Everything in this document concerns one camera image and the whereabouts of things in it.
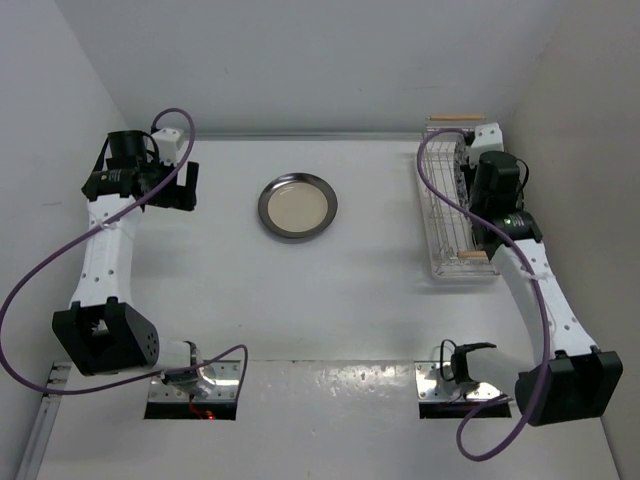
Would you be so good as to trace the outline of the dark rimmed cream plate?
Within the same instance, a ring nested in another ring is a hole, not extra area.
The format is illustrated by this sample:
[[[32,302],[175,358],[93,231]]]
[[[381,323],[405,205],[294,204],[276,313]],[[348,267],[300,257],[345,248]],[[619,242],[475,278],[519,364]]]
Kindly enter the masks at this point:
[[[338,207],[338,196],[326,180],[311,173],[292,172],[264,187],[257,201],[257,217],[278,238],[307,241],[332,224]]]

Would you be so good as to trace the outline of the blue floral plate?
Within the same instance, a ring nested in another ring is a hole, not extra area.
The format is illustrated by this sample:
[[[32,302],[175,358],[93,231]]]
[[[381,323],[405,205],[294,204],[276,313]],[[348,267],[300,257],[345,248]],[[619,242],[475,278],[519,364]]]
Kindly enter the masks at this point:
[[[458,204],[464,209],[469,208],[467,176],[470,172],[467,146],[462,140],[459,140],[454,149],[453,175]]]

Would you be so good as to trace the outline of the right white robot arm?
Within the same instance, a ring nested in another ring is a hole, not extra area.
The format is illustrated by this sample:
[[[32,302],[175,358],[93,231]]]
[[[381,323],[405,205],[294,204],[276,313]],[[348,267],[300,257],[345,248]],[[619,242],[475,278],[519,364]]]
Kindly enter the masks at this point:
[[[623,373],[572,311],[546,256],[543,236],[521,202],[520,160],[480,154],[469,188],[474,241],[499,272],[517,305],[534,352],[520,362],[492,342],[462,344],[451,356],[457,384],[488,382],[515,399],[531,426],[602,416]]]

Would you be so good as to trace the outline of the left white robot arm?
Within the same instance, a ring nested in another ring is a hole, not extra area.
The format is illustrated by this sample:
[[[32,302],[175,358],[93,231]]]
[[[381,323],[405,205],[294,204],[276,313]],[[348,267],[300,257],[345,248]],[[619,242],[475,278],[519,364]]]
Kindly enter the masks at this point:
[[[174,170],[184,142],[169,127],[108,134],[82,192],[89,226],[81,276],[70,305],[53,315],[57,339],[84,376],[162,370],[166,381],[188,391],[200,361],[191,341],[167,340],[133,305],[134,241],[144,209],[137,200]]]

